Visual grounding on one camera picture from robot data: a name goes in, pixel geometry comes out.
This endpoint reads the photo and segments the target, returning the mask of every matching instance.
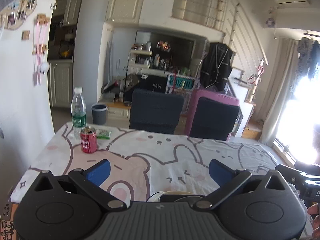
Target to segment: bright window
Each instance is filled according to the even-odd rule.
[[[314,125],[320,124],[319,71],[312,80],[301,79],[293,98],[287,102],[276,137],[296,160],[312,164],[318,156],[312,144]]]

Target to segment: cabinet door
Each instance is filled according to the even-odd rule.
[[[51,62],[49,96],[51,106],[71,107],[72,63]]]
[[[68,0],[63,18],[63,26],[75,25],[78,22],[81,0]]]
[[[106,21],[138,24],[143,0],[109,0]]]
[[[68,0],[57,0],[57,7],[52,12],[52,16],[64,15]]]

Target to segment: curtain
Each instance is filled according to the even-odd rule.
[[[292,83],[298,68],[297,41],[281,39],[265,99],[262,117],[265,120],[260,142],[272,147],[276,138],[281,115],[291,97]]]

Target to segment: white drawer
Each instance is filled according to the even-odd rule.
[[[130,117],[129,109],[108,107],[108,118],[128,119]]]

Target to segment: hand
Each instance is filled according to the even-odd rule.
[[[313,206],[309,207],[308,208],[308,214],[309,215],[319,214],[318,204],[314,204]],[[313,228],[312,237],[313,238],[320,237],[319,226],[320,226],[320,219],[319,219],[319,215],[317,215],[316,218],[312,222],[312,228]]]

